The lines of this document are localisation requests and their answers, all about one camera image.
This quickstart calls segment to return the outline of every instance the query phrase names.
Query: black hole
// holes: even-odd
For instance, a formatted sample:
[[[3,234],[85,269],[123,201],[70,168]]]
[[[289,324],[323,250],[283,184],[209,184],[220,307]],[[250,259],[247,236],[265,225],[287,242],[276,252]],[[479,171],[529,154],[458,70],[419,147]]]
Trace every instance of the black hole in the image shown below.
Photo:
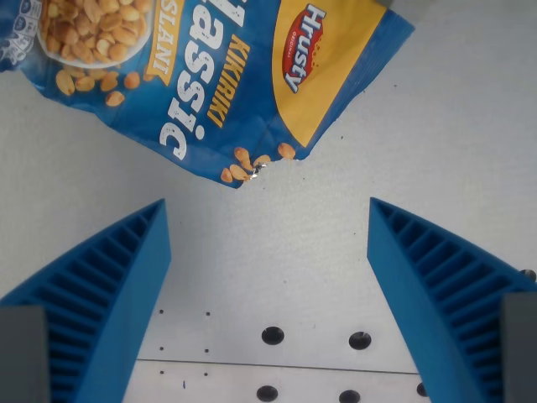
[[[418,395],[423,397],[428,397],[427,390],[425,390],[425,387],[423,386],[423,382],[421,382],[418,387],[416,388],[416,392],[418,392]]]
[[[278,399],[278,390],[273,386],[262,386],[258,389],[258,399],[261,401],[275,401]]]
[[[339,403],[358,403],[360,394],[355,390],[345,390],[339,395]]]
[[[355,350],[365,350],[369,347],[369,344],[371,344],[371,336],[369,336],[369,333],[365,332],[354,333],[349,338],[349,344]]]
[[[275,346],[284,341],[285,333],[279,327],[267,327],[263,330],[263,333],[261,333],[261,338],[269,346]]]
[[[520,272],[532,281],[537,280],[537,274],[533,270],[520,270]]]

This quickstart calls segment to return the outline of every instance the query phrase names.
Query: yellow label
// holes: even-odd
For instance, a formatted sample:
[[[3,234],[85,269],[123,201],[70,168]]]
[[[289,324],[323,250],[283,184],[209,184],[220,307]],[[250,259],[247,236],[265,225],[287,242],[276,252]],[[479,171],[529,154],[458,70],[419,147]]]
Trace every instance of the yellow label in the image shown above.
[[[385,11],[373,0],[282,0],[272,54],[274,96],[285,125],[303,146]]]
[[[185,0],[157,0],[155,8],[153,45],[147,74],[160,77],[166,86],[174,72],[184,5]]]

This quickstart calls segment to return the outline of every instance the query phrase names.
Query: metal plate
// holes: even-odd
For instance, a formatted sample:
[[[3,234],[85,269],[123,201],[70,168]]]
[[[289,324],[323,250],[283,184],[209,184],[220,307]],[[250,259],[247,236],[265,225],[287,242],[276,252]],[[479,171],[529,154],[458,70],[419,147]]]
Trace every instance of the metal plate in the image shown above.
[[[347,390],[360,403],[429,403],[418,395],[419,384],[419,376],[408,374],[138,361],[123,403],[259,402],[265,385],[278,391],[277,403],[337,403]]]
[[[369,197],[520,269],[537,238],[537,7],[420,3],[414,35],[311,156],[239,191],[1,74],[0,294],[166,197],[174,260],[141,358],[415,372],[366,260]],[[269,347],[273,325],[286,336]],[[358,331],[373,338],[360,352]]]

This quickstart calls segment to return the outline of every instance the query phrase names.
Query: snack bag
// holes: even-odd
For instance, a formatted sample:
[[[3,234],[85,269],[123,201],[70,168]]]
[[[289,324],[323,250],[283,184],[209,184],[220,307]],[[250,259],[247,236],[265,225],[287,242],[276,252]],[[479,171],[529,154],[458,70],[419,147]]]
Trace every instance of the snack bag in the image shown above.
[[[373,0],[2,0],[0,71],[239,187],[304,159],[412,30]]]

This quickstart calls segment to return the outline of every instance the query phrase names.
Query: roasted peanut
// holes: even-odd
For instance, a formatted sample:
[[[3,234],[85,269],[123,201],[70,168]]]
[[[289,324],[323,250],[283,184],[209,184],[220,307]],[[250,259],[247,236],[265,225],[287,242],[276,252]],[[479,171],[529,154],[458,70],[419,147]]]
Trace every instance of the roasted peanut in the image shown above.
[[[119,13],[125,21],[136,21],[140,18],[140,12],[133,6],[121,6]]]
[[[96,46],[96,41],[97,37],[95,35],[92,35],[84,41],[84,44],[88,47],[88,49],[93,49]]]
[[[243,147],[236,147],[235,148],[235,158],[239,161],[249,161],[250,160],[250,154],[248,153],[247,149],[244,149]]]
[[[60,52],[61,43],[54,36],[49,36],[47,38],[47,50],[50,53]]]
[[[117,86],[117,76],[119,76],[119,73],[117,73],[117,71],[109,71],[101,79],[101,91],[108,92],[110,90],[113,90]]]
[[[148,13],[151,11],[153,4],[151,3],[151,0],[134,0],[134,7],[140,13]]]
[[[88,71],[89,76],[95,81],[101,80],[107,73],[108,71],[104,69],[90,69]]]
[[[76,80],[75,88],[81,92],[88,92],[95,86],[95,80],[92,77],[84,76]]]
[[[80,36],[86,36],[90,32],[90,19],[85,14],[78,14],[75,18],[75,28]]]
[[[270,162],[270,157],[268,155],[261,155],[260,157],[257,157],[256,160],[253,162],[253,167],[257,167],[259,165],[264,165]]]
[[[123,85],[129,90],[137,88],[140,85],[140,75],[136,71],[131,71],[125,76]]]
[[[60,70],[56,74],[56,85],[67,96],[72,95],[75,92],[75,83],[70,74],[65,70]]]
[[[250,178],[246,171],[238,165],[233,164],[229,167],[229,171],[231,172],[232,177],[239,181],[247,181]]]
[[[127,57],[127,46],[124,44],[113,44],[108,51],[108,57],[114,61],[122,61]]]
[[[99,60],[101,63],[112,63],[110,59],[108,59],[108,56],[103,55],[100,51],[97,49],[92,49],[91,52],[93,53],[93,56]]]
[[[222,179],[222,182],[232,183],[233,176],[231,171],[228,168],[224,168],[222,174],[220,175],[220,179]]]
[[[128,44],[129,46],[136,44],[136,35],[128,29],[121,27],[115,28],[112,31],[112,36],[121,44]]]
[[[119,2],[117,0],[99,0],[99,7],[106,14],[115,13],[119,10]]]
[[[282,143],[278,146],[278,153],[287,160],[292,160],[296,155],[296,152],[293,147],[291,147],[287,143]]]
[[[110,92],[107,95],[107,105],[109,107],[117,107],[123,101],[125,101],[125,96],[119,91]]]
[[[93,57],[93,53],[91,50],[81,41],[76,42],[71,46],[73,53],[76,57],[78,57],[80,60],[82,60],[84,63],[87,63],[90,65],[95,61],[95,58]]]
[[[72,65],[64,65],[64,70],[75,78],[81,78],[86,75],[84,69],[81,69],[80,67],[73,67]]]
[[[108,50],[110,49],[110,42],[105,39],[99,39],[96,43],[97,50],[101,55],[108,56]]]
[[[99,23],[99,28],[103,31],[112,31],[113,29],[120,27],[121,22],[123,21],[119,13],[107,14]]]
[[[69,23],[57,23],[52,28],[54,37],[64,44],[75,44],[78,42],[78,33]]]
[[[102,17],[102,10],[95,0],[84,0],[84,11],[90,21],[94,24],[99,24]]]

